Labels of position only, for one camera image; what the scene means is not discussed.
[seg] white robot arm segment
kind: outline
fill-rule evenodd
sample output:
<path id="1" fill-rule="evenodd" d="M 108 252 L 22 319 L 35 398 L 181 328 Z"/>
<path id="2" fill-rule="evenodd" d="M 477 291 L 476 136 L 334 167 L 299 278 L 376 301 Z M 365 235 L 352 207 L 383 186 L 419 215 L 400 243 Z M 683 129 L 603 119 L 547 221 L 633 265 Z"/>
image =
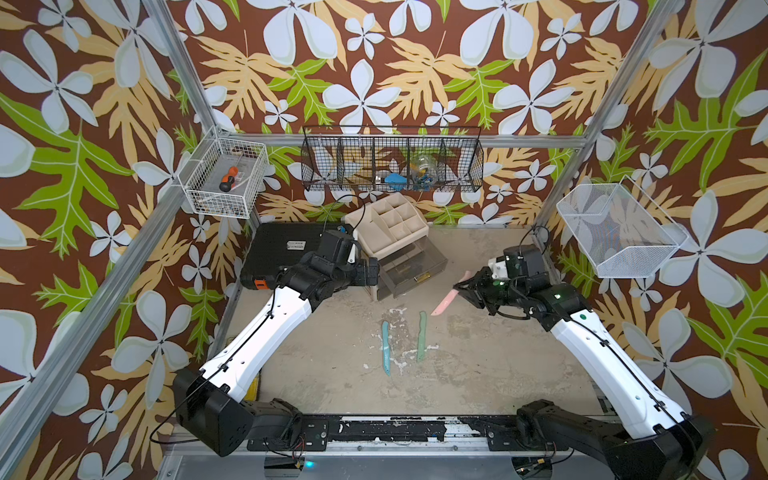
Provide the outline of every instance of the white robot arm segment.
<path id="1" fill-rule="evenodd" d="M 681 415 L 683 409 L 654 385 L 616 344 L 595 312 L 582 310 L 573 313 L 571 321 L 560 320 L 551 331 L 598 384 L 633 439 L 656 435 L 656 425 L 669 429 L 675 421 L 684 420 Z M 663 404 L 674 419 L 656 407 L 648 392 Z"/>
<path id="2" fill-rule="evenodd" d="M 300 299 L 299 292 L 287 286 L 278 288 L 240 335 L 218 355 L 205 362 L 202 367 L 205 370 L 203 377 L 217 387 L 227 385 L 227 395 L 239 402 L 267 359 L 311 313 L 310 301 Z M 237 353 L 229 363 L 216 373 L 235 351 Z"/>

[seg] white wire basket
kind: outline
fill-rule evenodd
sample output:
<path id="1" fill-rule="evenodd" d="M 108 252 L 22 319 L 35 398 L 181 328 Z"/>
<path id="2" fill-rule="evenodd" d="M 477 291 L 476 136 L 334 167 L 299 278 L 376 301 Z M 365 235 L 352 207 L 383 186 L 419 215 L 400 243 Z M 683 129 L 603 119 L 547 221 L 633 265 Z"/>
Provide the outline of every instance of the white wire basket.
<path id="1" fill-rule="evenodd" d="M 623 185 L 627 182 L 632 191 Z M 665 224 L 661 226 L 643 204 L 652 204 Z M 686 230 L 629 177 L 619 184 L 577 185 L 558 202 L 558 212 L 599 278 L 649 277 L 687 237 Z"/>
<path id="2" fill-rule="evenodd" d="M 262 189 L 267 165 L 266 146 L 252 141 L 217 138 L 199 159 L 184 185 L 184 193 L 196 214 L 248 218 Z M 237 167 L 229 192 L 219 185 L 231 167 Z"/>

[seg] aluminum rail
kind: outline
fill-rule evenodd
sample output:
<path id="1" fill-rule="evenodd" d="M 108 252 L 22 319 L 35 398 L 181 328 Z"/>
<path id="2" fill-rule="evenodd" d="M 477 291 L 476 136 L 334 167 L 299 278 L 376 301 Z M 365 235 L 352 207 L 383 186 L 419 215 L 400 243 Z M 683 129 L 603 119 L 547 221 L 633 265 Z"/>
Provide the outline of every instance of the aluminum rail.
<path id="1" fill-rule="evenodd" d="M 304 136 L 298 134 L 231 134 L 223 132 L 221 137 L 237 140 L 257 141 L 267 147 L 300 147 Z M 325 137 L 341 137 L 341 134 L 328 134 Z M 365 137 L 397 137 L 398 135 L 373 134 Z M 445 135 L 420 135 L 426 138 L 441 138 Z M 581 135 L 480 135 L 480 143 L 485 148 L 583 148 L 587 145 Z"/>
<path id="2" fill-rule="evenodd" d="M 584 133 L 584 146 L 571 154 L 571 158 L 565 164 L 562 174 L 558 177 L 558 181 L 554 183 L 551 192 L 541 206 L 541 211 L 539 211 L 534 222 L 535 225 L 544 226 L 549 221 L 554 213 L 555 206 L 565 195 L 565 190 L 568 188 L 578 168 L 588 160 L 592 147 L 597 142 L 598 135 L 600 135 L 605 126 L 608 115 L 616 104 L 619 103 L 630 82 L 634 79 L 637 70 L 650 54 L 650 50 L 653 48 L 659 35 L 661 35 L 661 32 L 664 31 L 664 27 L 667 25 L 669 17 L 674 13 L 678 2 L 679 0 L 659 0 L 656 2 L 654 9 L 650 12 L 643 27 L 640 29 L 640 33 L 634 39 L 632 46 L 627 52 L 627 56 L 621 62 L 614 80 L 608 86 L 603 100 L 595 111 L 592 122 L 590 122 Z"/>
<path id="3" fill-rule="evenodd" d="M 176 24 L 170 15 L 170 10 L 165 0 L 143 0 L 142 3 L 147 9 L 149 15 L 157 23 L 157 30 L 160 36 L 165 40 L 168 47 L 168 57 L 174 65 L 176 73 L 179 75 L 179 82 L 182 88 L 187 92 L 192 109 L 197 113 L 200 122 L 203 124 L 203 131 L 218 130 L 218 125 L 214 119 L 213 108 L 205 97 L 205 89 L 200 77 L 197 76 L 197 70 L 192 63 L 189 51 L 179 38 L 176 30 Z"/>
<path id="4" fill-rule="evenodd" d="M 159 33 L 168 46 L 168 56 L 189 95 L 192 108 L 202 122 L 203 130 L 215 134 L 217 124 L 211 106 L 205 98 L 203 85 L 197 77 L 189 53 L 177 35 L 165 0 L 144 0 L 142 3 L 157 22 Z M 59 397 L 114 318 L 120 302 L 176 217 L 184 199 L 184 192 L 181 185 L 175 185 L 154 208 L 125 253 L 80 313 L 76 324 L 67 331 L 59 347 L 46 360 L 35 381 L 19 392 L 3 412 L 0 425 L 0 480 L 11 478 Z"/>
<path id="5" fill-rule="evenodd" d="M 76 324 L 61 339 L 35 381 L 14 398 L 0 425 L 0 478 L 11 478 L 59 397 L 118 311 L 150 254 L 176 217 L 184 193 L 171 188 L 128 245 Z"/>

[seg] wall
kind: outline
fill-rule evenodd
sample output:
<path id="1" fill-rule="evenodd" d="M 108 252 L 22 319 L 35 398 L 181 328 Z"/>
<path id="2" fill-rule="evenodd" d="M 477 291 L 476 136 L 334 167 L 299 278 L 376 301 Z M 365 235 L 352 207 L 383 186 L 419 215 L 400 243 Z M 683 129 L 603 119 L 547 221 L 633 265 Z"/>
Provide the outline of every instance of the wall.
<path id="1" fill-rule="evenodd" d="M 699 478 L 768 469 L 767 15 L 762 0 L 687 3 L 581 168 L 635 178 L 691 233 L 682 251 L 648 279 L 601 280 L 550 223 L 565 280 L 666 394 L 713 420 Z"/>
<path id="2" fill-rule="evenodd" d="M 144 225 L 200 128 L 138 2 L 0 2 L 0 45 L 5 412 Z M 149 433 L 173 408 L 174 371 L 207 351 L 242 246 L 240 223 L 179 211 L 15 478 L 156 475 L 162 454 Z"/>
<path id="3" fill-rule="evenodd" d="M 295 133 L 336 125 L 357 133 L 352 125 L 426 124 L 450 133 L 480 126 L 484 134 L 580 134 L 647 14 L 646 2 L 633 0 L 299 4 L 169 4 L 190 35 L 187 48 L 223 128 Z M 280 153 L 271 158 L 259 212 L 323 219 L 335 199 L 305 193 L 292 166 L 298 149 Z M 413 195 L 430 220 L 528 223 L 563 158 L 557 151 L 485 153 L 481 192 Z M 539 180 L 531 186 L 530 177 Z M 499 189 L 503 201 L 494 204 Z M 357 200 L 335 210 L 353 208 Z"/>

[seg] cable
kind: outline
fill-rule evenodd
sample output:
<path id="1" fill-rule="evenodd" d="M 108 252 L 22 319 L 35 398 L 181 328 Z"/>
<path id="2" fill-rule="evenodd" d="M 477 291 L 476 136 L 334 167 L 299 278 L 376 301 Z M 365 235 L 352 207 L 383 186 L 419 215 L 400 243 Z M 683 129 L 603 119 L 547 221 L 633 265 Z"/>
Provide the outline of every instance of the cable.
<path id="1" fill-rule="evenodd" d="M 277 276 L 276 280 L 279 280 L 279 279 L 280 279 L 280 274 L 278 274 L 278 276 Z M 211 376 L 209 376 L 209 377 L 207 378 L 207 381 L 208 381 L 208 382 L 210 382 L 210 380 L 211 380 L 213 377 L 215 377 L 215 376 L 216 376 L 216 374 L 218 374 L 218 372 L 222 371 L 222 370 L 224 369 L 224 367 L 225 367 L 225 366 L 227 366 L 227 364 L 228 364 L 230 361 L 232 361 L 232 358 L 234 358 L 234 357 L 235 357 L 235 355 L 236 355 L 236 354 L 237 354 L 237 353 L 240 351 L 240 349 L 242 349 L 242 348 L 245 346 L 245 344 L 246 344 L 246 343 L 248 343 L 248 341 L 249 341 L 249 340 L 250 340 L 250 339 L 253 337 L 253 335 L 255 335 L 255 334 L 256 334 L 256 332 L 258 332 L 258 331 L 259 331 L 259 329 L 261 328 L 261 326 L 262 326 L 262 325 L 263 325 L 263 324 L 264 324 L 264 323 L 265 323 L 265 322 L 266 322 L 268 319 L 270 319 L 270 318 L 273 318 L 273 317 L 274 317 L 274 315 L 272 314 L 272 312 L 274 311 L 274 308 L 275 308 L 275 301 L 276 301 L 276 296 L 277 296 L 277 288 L 275 288 L 275 290 L 273 290 L 273 292 L 272 292 L 272 305 L 270 305 L 270 311 L 269 311 L 269 312 L 268 312 L 268 314 L 267 314 L 267 315 L 264 317 L 264 320 L 263 320 L 263 321 L 262 321 L 262 322 L 259 324 L 259 326 L 257 326 L 257 327 L 256 327 L 256 329 L 255 329 L 253 332 L 251 332 L 251 334 L 248 336 L 248 338 L 246 338 L 246 339 L 245 339 L 245 341 L 244 341 L 244 342 L 242 342 L 242 343 L 240 344 L 240 346 L 238 346 L 238 347 L 235 349 L 235 351 L 234 351 L 234 352 L 232 352 L 232 355 L 230 355 L 230 358 L 228 358 L 228 359 L 227 359 L 227 360 L 226 360 L 224 363 L 222 363 L 222 364 L 219 366 L 219 369 L 218 369 L 216 372 L 214 372 L 214 374 L 213 374 L 213 375 L 211 375 Z M 195 380 L 193 380 L 193 381 L 192 381 L 192 383 L 195 383 L 195 382 L 196 382 L 198 379 L 200 379 L 200 377 L 202 377 L 203 375 L 205 375 L 205 372 L 202 372 L 200 375 L 198 375 L 198 376 L 197 376 L 197 378 L 196 378 Z M 186 397 L 184 397 L 184 400 L 182 400 L 181 402 L 179 402 L 179 404 L 176 406 L 176 408 L 175 408 L 175 409 L 173 409 L 173 411 L 172 411 L 171 413 L 169 413 L 169 414 L 168 414 L 168 416 L 167 416 L 167 417 L 165 417 L 165 418 L 163 419 L 163 421 L 162 421 L 162 422 L 160 422 L 160 423 L 159 423 L 159 424 L 158 424 L 158 425 L 157 425 L 157 426 L 154 428 L 154 430 L 152 430 L 152 433 L 150 433 L 150 434 L 149 434 L 149 441 L 150 441 L 150 442 L 152 442 L 152 443 L 157 443 L 158 445 L 178 445 L 178 444 L 181 444 L 181 443 L 192 443 L 192 442 L 199 442 L 199 441 L 200 441 L 199 439 L 195 439 L 195 440 L 179 440 L 179 441 L 177 441 L 177 442 L 163 442 L 163 441 L 161 441 L 161 440 L 155 440 L 155 439 L 153 439 L 152 437 L 154 437 L 154 434 L 155 434 L 155 433 L 157 433 L 157 430 L 159 430 L 161 426 L 165 425 L 165 424 L 168 422 L 168 420 L 170 420 L 170 418 L 171 418 L 172 416 L 174 416 L 174 413 L 178 412 L 178 410 L 181 408 L 181 406 L 182 406 L 184 403 L 186 403 L 186 402 L 187 402 L 187 400 L 189 400 L 189 399 L 192 397 L 192 395 L 194 395 L 195 393 L 197 393 L 197 390 L 199 390 L 199 389 L 203 388 L 203 386 L 204 386 L 205 384 L 206 384 L 206 382 L 202 382 L 200 385 L 198 385 L 198 386 L 197 386 L 197 388 L 196 388 L 195 390 L 192 390 L 192 392 L 188 393 L 188 394 L 187 394 L 187 396 L 186 396 Z"/>
<path id="2" fill-rule="evenodd" d="M 525 240 L 525 238 L 526 238 L 526 237 L 527 237 L 527 236 L 528 236 L 528 235 L 529 235 L 531 232 L 533 232 L 534 230 L 537 230 L 537 229 L 539 229 L 539 228 L 543 228 L 544 230 L 546 230 L 546 231 L 547 231 L 547 240 L 544 242 L 544 248 L 542 248 L 542 249 L 541 249 L 541 252 L 543 253 L 543 252 L 547 251 L 547 249 L 549 248 L 549 240 L 550 240 L 550 238 L 551 238 L 551 232 L 550 232 L 550 231 L 549 231 L 549 229 L 548 229 L 547 227 L 545 227 L 544 225 L 531 225 L 531 228 L 529 228 L 529 229 L 528 229 L 528 231 L 527 231 L 527 232 L 525 232 L 525 235 L 523 235 L 523 237 L 520 239 L 520 243 L 518 243 L 518 252 L 520 251 L 520 247 L 522 247 L 522 245 L 523 245 L 523 240 Z"/>
<path id="3" fill-rule="evenodd" d="M 554 465 L 556 463 L 565 462 L 566 460 L 568 460 L 570 457 L 572 457 L 574 455 L 574 452 L 576 452 L 576 449 L 571 449 L 571 453 L 569 453 L 567 457 L 563 458 L 562 460 L 557 460 L 556 462 L 552 462 L 549 465 Z"/>
<path id="4" fill-rule="evenodd" d="M 693 440 L 693 439 L 690 437 L 690 435 L 688 434 L 688 432 L 686 431 L 686 429 L 684 429 L 684 428 L 683 428 L 683 426 L 680 424 L 680 422 L 678 422 L 678 421 L 677 421 L 677 419 L 675 419 L 675 418 L 674 418 L 674 417 L 673 417 L 673 416 L 672 416 L 672 415 L 671 415 L 671 414 L 670 414 L 670 413 L 667 411 L 667 409 L 665 409 L 665 408 L 664 408 L 664 405 L 663 405 L 661 402 L 659 402 L 659 400 L 658 400 L 658 399 L 657 399 L 657 398 L 654 396 L 654 394 L 653 394 L 653 393 L 652 393 L 652 392 L 651 392 L 651 391 L 650 391 L 650 390 L 649 390 L 649 389 L 648 389 L 648 388 L 645 386 L 645 384 L 643 384 L 643 383 L 640 381 L 640 378 L 638 378 L 638 377 L 637 377 L 637 375 L 635 375 L 635 373 L 632 371 L 632 369 L 631 369 L 631 368 L 629 368 L 629 365 L 627 365 L 627 363 L 626 363 L 626 362 L 625 362 L 625 361 L 624 361 L 624 360 L 623 360 L 623 359 L 622 359 L 622 358 L 619 356 L 619 354 L 618 354 L 618 353 L 616 353 L 616 351 L 613 349 L 613 347 L 611 347 L 611 343 L 607 342 L 606 340 L 603 340 L 603 339 L 602 339 L 602 338 L 601 338 L 601 337 L 600 337 L 600 336 L 599 336 L 599 335 L 598 335 L 596 332 L 592 331 L 592 329 L 588 328 L 586 325 L 584 325 L 583 323 L 579 322 L 578 320 L 575 320 L 575 319 L 570 319 L 570 320 L 568 320 L 568 321 L 571 321 L 571 322 L 573 322 L 573 323 L 576 323 L 576 325 L 579 325 L 581 328 L 583 328 L 583 329 L 587 330 L 589 333 L 591 333 L 592 335 L 594 335 L 594 338 L 596 338 L 597 340 L 599 340 L 601 343 L 603 343 L 605 346 L 607 346 L 607 347 L 608 347 L 608 349 L 611 351 L 611 353 L 613 353 L 613 354 L 614 354 L 614 356 L 615 356 L 615 357 L 616 357 L 616 358 L 619 360 L 619 362 L 621 362 L 621 365 L 623 365 L 623 366 L 624 366 L 624 368 L 625 368 L 625 369 L 627 369 L 627 371 L 630 373 L 630 375 L 632 375 L 632 376 L 634 377 L 635 381 L 636 381 L 636 382 L 637 382 L 637 383 L 638 383 L 638 384 L 639 384 L 641 387 L 643 387 L 643 390 L 645 390 L 645 392 L 648 394 L 648 396 L 650 396 L 650 399 L 651 399 L 651 400 L 653 400 L 653 401 L 656 403 L 656 405 L 655 405 L 655 406 L 656 406 L 656 407 L 658 407 L 659 409 L 661 409 L 661 411 L 662 411 L 662 412 L 664 412 L 665 414 L 667 414 L 667 416 L 670 418 L 670 420 L 672 420 L 672 421 L 674 422 L 674 424 L 675 424 L 676 426 L 680 427 L 680 430 L 683 432 L 683 434 L 685 434 L 685 437 L 686 437 L 686 439 L 687 439 L 687 440 L 688 440 L 688 442 L 690 443 L 690 447 L 691 447 L 691 450 L 692 450 L 693 452 L 695 452 L 695 451 L 696 451 L 696 442 L 694 442 L 694 440 Z M 693 463 L 691 463 L 691 464 L 690 464 L 690 467 L 688 468 L 688 475 L 686 475 L 686 476 L 685 476 L 685 480 L 688 480 L 688 479 L 690 478 L 690 476 L 691 476 L 691 475 L 694 473 L 694 468 L 695 468 L 694 464 L 693 464 Z"/>
<path id="5" fill-rule="evenodd" d="M 290 459 L 294 460 L 294 458 L 293 458 L 293 456 L 292 456 L 292 455 L 286 455 L 286 454 L 284 454 L 284 453 L 275 452 L 274 450 L 272 450 L 272 449 L 270 448 L 270 441 L 267 439 L 267 437 L 264 437 L 264 440 L 263 440 L 263 441 L 264 441 L 264 445 L 266 446 L 266 449 L 267 449 L 269 452 L 272 452 L 272 453 L 274 453 L 275 455 L 280 455 L 281 457 L 288 457 L 288 458 L 290 458 Z"/>
<path id="6" fill-rule="evenodd" d="M 508 315 L 507 313 L 502 313 L 498 310 L 496 310 L 496 315 L 503 316 L 504 318 L 509 318 L 513 320 L 530 320 L 531 319 L 530 315 L 526 315 L 526 316 Z"/>
<path id="7" fill-rule="evenodd" d="M 357 230 L 357 227 L 360 225 L 360 223 L 362 223 L 362 219 L 366 215 L 366 202 L 358 194 L 342 195 L 341 197 L 337 198 L 335 202 L 333 202 L 333 204 L 331 205 L 331 208 L 328 210 L 329 214 L 326 216 L 325 221 L 323 221 L 323 233 L 326 232 L 326 225 L 328 224 L 328 217 L 330 217 L 330 212 L 333 211 L 333 208 L 336 206 L 337 203 L 339 203 L 339 200 L 343 199 L 344 197 L 356 197 L 358 200 L 360 200 L 360 203 L 362 204 L 362 215 L 360 216 L 360 220 L 357 221 L 357 225 L 352 227 L 352 232 L 350 232 L 350 234 L 353 233 L 355 230 Z"/>

